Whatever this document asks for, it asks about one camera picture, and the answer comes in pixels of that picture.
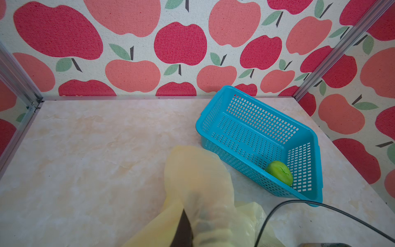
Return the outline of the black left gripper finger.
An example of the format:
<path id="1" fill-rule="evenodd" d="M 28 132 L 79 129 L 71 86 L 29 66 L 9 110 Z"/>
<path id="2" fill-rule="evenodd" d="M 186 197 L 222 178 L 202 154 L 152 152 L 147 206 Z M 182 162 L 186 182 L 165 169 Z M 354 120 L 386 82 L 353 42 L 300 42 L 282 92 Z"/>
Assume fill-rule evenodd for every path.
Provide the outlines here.
<path id="1" fill-rule="evenodd" d="M 193 233 L 191 229 L 191 224 L 186 215 L 186 212 L 183 211 L 170 247 L 192 247 L 192 246 L 193 246 Z"/>

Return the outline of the yellow plastic avocado-print bag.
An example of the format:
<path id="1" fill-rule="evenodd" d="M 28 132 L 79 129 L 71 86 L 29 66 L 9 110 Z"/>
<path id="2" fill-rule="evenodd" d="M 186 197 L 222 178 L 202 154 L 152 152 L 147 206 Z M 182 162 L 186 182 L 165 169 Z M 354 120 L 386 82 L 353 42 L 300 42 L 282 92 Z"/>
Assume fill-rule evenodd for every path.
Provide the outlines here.
<path id="1" fill-rule="evenodd" d="M 196 146 L 175 146 L 164 170 L 166 199 L 160 214 L 129 239 L 127 247 L 169 247 L 183 211 L 193 247 L 280 247 L 256 202 L 237 202 L 219 156 Z"/>

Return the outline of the green toy fruit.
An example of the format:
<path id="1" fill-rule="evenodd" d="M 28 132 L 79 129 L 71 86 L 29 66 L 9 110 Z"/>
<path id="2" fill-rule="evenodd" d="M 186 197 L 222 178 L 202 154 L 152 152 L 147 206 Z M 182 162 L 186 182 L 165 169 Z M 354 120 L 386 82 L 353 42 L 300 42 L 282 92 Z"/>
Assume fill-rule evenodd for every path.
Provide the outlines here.
<path id="1" fill-rule="evenodd" d="M 273 161 L 267 165 L 265 171 L 284 184 L 292 186 L 294 181 L 293 175 L 283 162 Z"/>

